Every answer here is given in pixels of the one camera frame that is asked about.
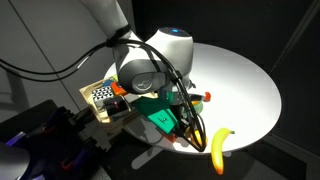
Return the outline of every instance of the white round table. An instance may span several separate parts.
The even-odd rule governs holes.
[[[105,77],[116,74],[111,66]],[[219,47],[194,44],[190,79],[199,91],[211,93],[203,103],[208,145],[211,152],[215,132],[227,127],[235,131],[223,144],[223,152],[246,147],[264,137],[276,124],[281,111],[281,98],[272,79],[250,60]],[[124,128],[134,137],[166,150],[201,154],[182,138],[171,143],[147,118],[138,116]]]

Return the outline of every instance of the black cable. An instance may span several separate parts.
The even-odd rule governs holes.
[[[68,67],[60,70],[60,71],[57,71],[57,72],[34,72],[34,71],[29,71],[29,70],[26,70],[26,69],[22,69],[22,68],[19,68],[19,67],[16,67],[12,64],[9,64],[7,63],[6,61],[0,59],[0,62],[3,62],[4,64],[12,67],[13,69],[16,69],[16,70],[19,70],[19,71],[23,71],[23,72],[26,72],[26,73],[31,73],[31,74],[38,74],[38,75],[53,75],[53,74],[59,74],[59,73],[62,73],[62,72],[65,72],[67,70],[69,70],[71,67],[73,67],[74,65],[76,65],[77,63],[79,63],[81,60],[81,64],[78,66],[77,69],[73,70],[72,72],[70,72],[69,74],[65,75],[65,76],[62,76],[62,77],[59,77],[59,78],[56,78],[56,79],[48,79],[48,80],[42,80],[42,79],[34,79],[34,78],[30,78],[30,77],[26,77],[26,76],[23,76],[23,75],[20,75],[6,67],[4,67],[1,63],[0,63],[0,67],[2,69],[4,69],[5,71],[7,71],[8,73],[12,74],[12,75],[15,75],[17,77],[20,77],[20,78],[23,78],[23,79],[26,79],[26,80],[29,80],[29,81],[35,81],[35,82],[54,82],[54,81],[60,81],[62,79],[65,79],[71,75],[73,75],[74,73],[76,73],[80,67],[96,52],[98,51],[99,49],[105,47],[105,43],[100,43],[98,45],[96,45],[95,47],[91,48],[89,51],[87,51],[85,54],[83,54],[78,60],[76,60],[74,63],[72,63],[71,65],[69,65]]]
[[[18,74],[18,73],[16,73],[16,72],[14,72],[14,71],[12,71],[12,70],[4,67],[2,64],[0,64],[0,67],[1,67],[2,69],[4,69],[5,71],[7,71],[8,73],[12,74],[12,75],[15,75],[15,76],[17,76],[17,77],[20,77],[20,78],[22,78],[22,79],[27,79],[27,80],[29,80],[29,81],[35,81],[35,82],[54,82],[54,81],[60,81],[60,80],[62,80],[62,79],[65,79],[65,78],[71,76],[72,74],[74,74],[75,72],[77,72],[77,71],[79,70],[79,69],[75,69],[75,70],[73,70],[71,73],[69,73],[69,74],[67,74],[67,75],[65,75],[65,76],[63,76],[63,77],[61,77],[61,78],[49,79],[49,80],[41,80],[41,79],[34,79],[34,78],[29,78],[29,77],[22,76],[22,75],[20,75],[20,74]]]
[[[198,115],[198,117],[199,117],[199,119],[200,119],[200,122],[201,122],[201,125],[202,125],[202,128],[203,128],[204,134],[207,134],[207,133],[206,133],[206,127],[205,127],[205,125],[204,125],[203,118],[201,117],[201,115],[200,115],[199,113],[197,113],[197,115]]]
[[[129,40],[129,39],[119,39],[115,44],[138,44],[138,45],[144,46],[144,47],[148,48],[149,50],[151,50],[153,53],[155,53],[160,58],[160,60],[167,66],[170,73],[176,72],[174,66],[170,63],[170,61],[166,57],[164,57],[158,50],[156,50],[154,47],[150,46],[149,44],[146,44],[145,42],[136,41],[136,40]],[[206,133],[205,133],[205,129],[202,129],[202,128],[204,128],[203,120],[202,120],[202,118],[200,118],[202,120],[202,124],[203,124],[203,126],[201,126],[199,118],[198,118],[198,114],[196,113],[196,111],[190,101],[187,90],[185,89],[185,86],[184,86],[181,78],[178,78],[176,80],[175,85],[178,87],[178,90],[180,92],[180,96],[183,100],[183,105],[187,111],[187,120],[190,124],[191,134],[195,139],[196,145],[194,145],[190,140],[188,140],[188,138],[185,137],[185,135],[182,132],[178,132],[179,133],[178,135],[180,135],[183,139],[185,139],[196,150],[198,150],[199,152],[203,152],[206,148]],[[201,137],[201,142],[203,142],[201,144],[198,141],[198,139],[196,138],[195,126],[199,131],[199,135]]]
[[[30,73],[30,74],[37,74],[37,75],[53,75],[53,74],[60,74],[60,73],[63,73],[67,70],[69,70],[70,68],[72,68],[73,66],[75,66],[77,63],[79,63],[81,60],[85,59],[86,57],[90,57],[92,54],[94,54],[97,50],[101,49],[102,47],[105,47],[105,43],[101,43],[101,44],[98,44],[96,45],[95,47],[91,48],[89,51],[87,51],[85,54],[83,54],[78,60],[76,60],[74,63],[72,63],[71,65],[69,65],[68,67],[62,69],[62,70],[59,70],[59,71],[56,71],[56,72],[36,72],[36,71],[29,71],[29,70],[26,70],[26,69],[23,69],[23,68],[19,68],[17,66],[14,66],[8,62],[6,62],[5,60],[1,59],[0,58],[0,62],[15,69],[15,70],[18,70],[18,71],[22,71],[22,72],[25,72],[25,73]]]

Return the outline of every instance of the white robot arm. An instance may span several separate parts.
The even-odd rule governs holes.
[[[128,22],[116,0],[81,2],[106,34],[107,45],[108,42],[112,44],[121,87],[132,94],[157,91],[158,98],[178,112],[174,113],[177,119],[182,116],[184,108],[187,123],[179,121],[180,124],[187,124],[193,137],[196,137],[195,130],[198,129],[201,139],[190,142],[185,136],[185,129],[181,130],[179,124],[174,133],[198,151],[204,151],[206,143],[201,143],[206,138],[204,124],[200,122],[187,93],[187,89],[193,86],[189,79],[193,60],[192,37],[181,29],[161,28],[148,41],[142,42],[128,29]]]
[[[113,37],[117,30],[128,25],[117,1],[81,1],[98,21],[108,39]],[[119,39],[141,41],[131,30]],[[193,57],[192,37],[177,28],[161,28],[146,43],[157,49],[170,61],[174,68],[181,73],[183,83],[189,89],[191,87],[189,73]],[[144,94],[161,90],[162,93],[159,94],[163,95],[167,92],[177,91],[169,81],[168,74],[165,72],[166,67],[159,57],[150,50],[135,44],[130,44],[130,46],[117,45],[113,47],[113,50],[119,83],[126,91]]]

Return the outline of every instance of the banana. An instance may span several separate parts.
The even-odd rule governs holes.
[[[223,174],[222,145],[229,134],[234,134],[234,131],[228,128],[221,128],[215,133],[212,139],[211,158],[213,166],[219,175]]]

